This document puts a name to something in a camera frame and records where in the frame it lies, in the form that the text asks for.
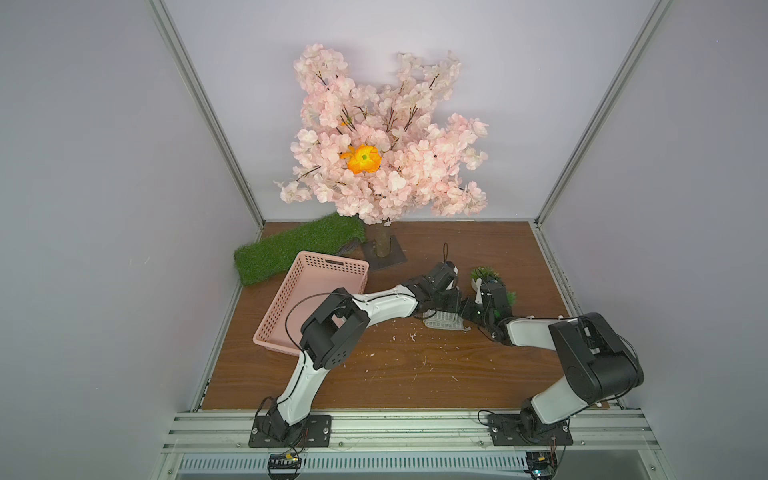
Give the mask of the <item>grey striped dishcloth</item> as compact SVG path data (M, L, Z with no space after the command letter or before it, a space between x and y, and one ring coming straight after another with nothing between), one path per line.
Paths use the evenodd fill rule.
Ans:
M470 327L464 324L464 319L455 312L428 311L422 321L430 329L461 332L470 330Z

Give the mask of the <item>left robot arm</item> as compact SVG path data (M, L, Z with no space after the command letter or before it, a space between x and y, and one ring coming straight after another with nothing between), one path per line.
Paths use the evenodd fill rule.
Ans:
M444 261L428 274L388 290L351 294L340 287L326 294L300 328L297 364L260 429L280 439L296 434L327 375L353 353L368 328L430 312L457 312L461 300L457 280L458 268Z

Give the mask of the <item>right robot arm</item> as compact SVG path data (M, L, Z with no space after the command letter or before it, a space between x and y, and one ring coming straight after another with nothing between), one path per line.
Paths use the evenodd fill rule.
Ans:
M463 307L464 319L485 329L495 342L550 350L559 359L563 377L521 407L518 429L526 437L540 435L644 382L637 354L601 314L556 319L514 317L504 284L478 278L472 281L472 288L475 295Z

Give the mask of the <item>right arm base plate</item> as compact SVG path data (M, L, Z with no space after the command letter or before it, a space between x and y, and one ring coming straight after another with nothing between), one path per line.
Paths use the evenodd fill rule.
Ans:
M519 413L488 412L480 422L488 429L494 446L546 449L573 444L567 421L544 424Z

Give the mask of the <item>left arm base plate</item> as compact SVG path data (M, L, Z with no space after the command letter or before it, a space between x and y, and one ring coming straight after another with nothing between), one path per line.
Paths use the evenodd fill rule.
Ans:
M320 447L330 444L333 417L310 414L298 423L289 425L277 411L254 419L248 439L250 448Z

